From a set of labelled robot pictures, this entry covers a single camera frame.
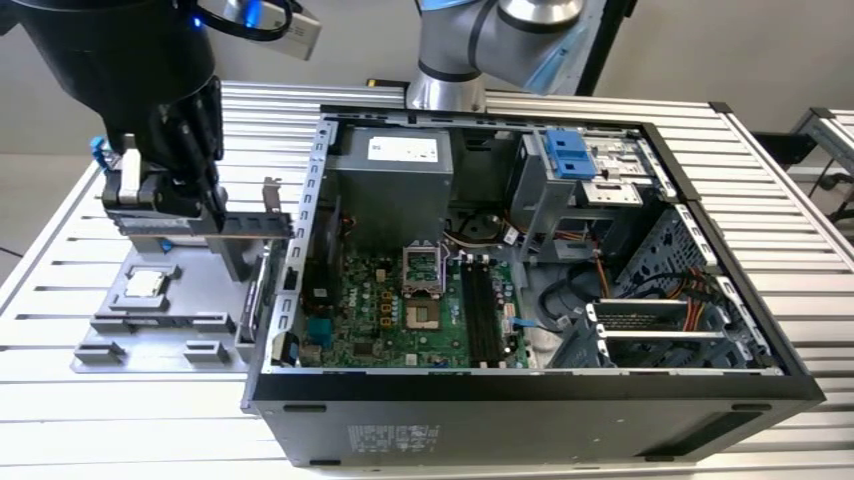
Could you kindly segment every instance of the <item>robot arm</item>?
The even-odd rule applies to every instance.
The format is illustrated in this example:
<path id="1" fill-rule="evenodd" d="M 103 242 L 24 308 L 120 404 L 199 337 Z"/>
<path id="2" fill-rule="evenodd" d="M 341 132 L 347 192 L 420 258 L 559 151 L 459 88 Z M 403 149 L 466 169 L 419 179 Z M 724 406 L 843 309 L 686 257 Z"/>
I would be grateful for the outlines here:
<path id="1" fill-rule="evenodd" d="M 407 106 L 483 111 L 484 72 L 548 94 L 583 44 L 583 0 L 423 0 L 419 73 Z"/>
<path id="2" fill-rule="evenodd" d="M 291 0 L 269 2 L 283 14 L 271 29 L 248 21 L 247 5 L 260 0 L 229 0 L 231 19 L 196 0 L 1 1 L 63 90 L 101 116 L 112 150 L 139 151 L 121 170 L 105 172 L 103 203 L 123 233 L 221 232 L 220 82 L 203 23 L 249 40 L 277 40 Z"/>

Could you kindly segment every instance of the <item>sticker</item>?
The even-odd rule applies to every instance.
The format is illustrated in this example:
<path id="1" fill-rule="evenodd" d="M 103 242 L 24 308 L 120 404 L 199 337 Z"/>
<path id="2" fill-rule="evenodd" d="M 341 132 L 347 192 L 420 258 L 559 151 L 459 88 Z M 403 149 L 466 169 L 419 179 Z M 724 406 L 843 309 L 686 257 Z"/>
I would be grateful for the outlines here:
<path id="1" fill-rule="evenodd" d="M 439 441 L 439 425 L 349 425 L 355 453 L 429 453 Z"/>
<path id="2" fill-rule="evenodd" d="M 519 238 L 519 230 L 512 227 L 507 227 L 507 233 L 504 234 L 504 243 L 507 245 L 515 245 Z"/>
<path id="3" fill-rule="evenodd" d="M 368 160 L 439 163 L 435 138 L 373 137 L 368 142 Z"/>
<path id="4" fill-rule="evenodd" d="M 141 318 L 128 320 L 125 323 L 136 327 L 139 326 L 156 327 L 157 325 L 160 325 L 160 322 L 157 322 L 157 320 L 144 320 Z"/>

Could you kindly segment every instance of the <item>slotted metal table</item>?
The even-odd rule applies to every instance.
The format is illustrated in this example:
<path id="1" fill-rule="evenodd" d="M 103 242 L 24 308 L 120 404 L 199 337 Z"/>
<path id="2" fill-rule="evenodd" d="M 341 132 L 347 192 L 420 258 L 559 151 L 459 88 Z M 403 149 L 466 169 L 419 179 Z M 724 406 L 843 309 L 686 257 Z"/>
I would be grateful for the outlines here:
<path id="1" fill-rule="evenodd" d="M 854 110 L 811 108 L 792 133 L 812 137 L 848 174 L 854 173 Z M 847 187 L 843 201 L 842 208 L 846 209 L 846 205 L 854 201 L 854 185 Z"/>
<path id="2" fill-rule="evenodd" d="M 263 211 L 264 177 L 295 212 L 319 104 L 397 107 L 391 88 L 229 83 L 221 179 L 231 210 Z M 596 477 L 854 478 L 854 252 L 731 113 L 706 103 L 490 93 L 495 114 L 652 122 L 827 402 L 696 465 L 608 466 Z M 85 172 L 0 289 L 0 477 L 564 478 L 571 465 L 292 469 L 261 420 L 239 409 L 241 374 L 69 369 L 131 247 Z"/>

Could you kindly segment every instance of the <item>ram slot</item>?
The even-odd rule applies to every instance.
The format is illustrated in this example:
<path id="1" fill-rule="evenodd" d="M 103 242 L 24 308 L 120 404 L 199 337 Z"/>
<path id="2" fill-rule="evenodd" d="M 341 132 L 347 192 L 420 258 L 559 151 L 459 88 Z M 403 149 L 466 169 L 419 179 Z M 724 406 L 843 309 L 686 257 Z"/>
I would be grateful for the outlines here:
<path id="1" fill-rule="evenodd" d="M 471 366 L 486 363 L 495 368 L 502 360 L 502 346 L 490 267 L 468 263 L 460 270 Z"/>

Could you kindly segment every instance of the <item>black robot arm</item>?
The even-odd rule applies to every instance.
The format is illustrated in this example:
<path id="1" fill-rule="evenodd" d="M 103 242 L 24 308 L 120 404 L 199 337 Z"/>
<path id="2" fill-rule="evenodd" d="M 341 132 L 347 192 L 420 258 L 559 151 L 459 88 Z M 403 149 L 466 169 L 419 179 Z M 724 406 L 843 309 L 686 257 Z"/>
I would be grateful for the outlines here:
<path id="1" fill-rule="evenodd" d="M 220 82 L 204 24 L 276 40 L 292 17 L 288 0 L 277 1 L 285 21 L 261 30 L 197 0 L 0 0 L 63 90 L 101 116 L 112 150 L 139 151 L 105 172 L 104 207 L 125 234 L 215 234 L 227 223 Z"/>

